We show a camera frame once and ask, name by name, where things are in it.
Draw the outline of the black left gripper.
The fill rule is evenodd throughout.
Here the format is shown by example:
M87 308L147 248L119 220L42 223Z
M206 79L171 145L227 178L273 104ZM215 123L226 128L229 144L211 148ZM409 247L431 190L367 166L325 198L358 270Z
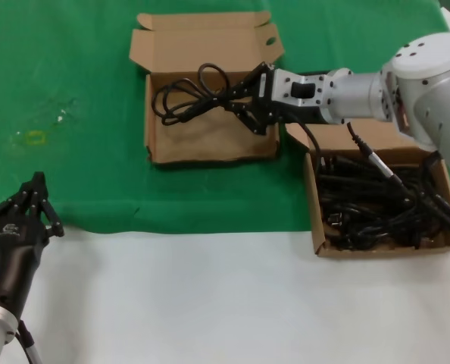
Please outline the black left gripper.
M37 171L0 203L0 307L16 319L23 313L48 238L64 236L61 219L48 198L45 175ZM41 222L42 213L47 228Z

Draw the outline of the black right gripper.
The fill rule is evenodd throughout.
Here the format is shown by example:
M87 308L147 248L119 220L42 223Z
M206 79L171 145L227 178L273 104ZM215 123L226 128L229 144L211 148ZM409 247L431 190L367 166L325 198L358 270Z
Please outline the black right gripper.
M323 124L326 78L319 71L294 74L261 62L250 72L226 73L223 99L227 111L255 135L266 135L275 123Z

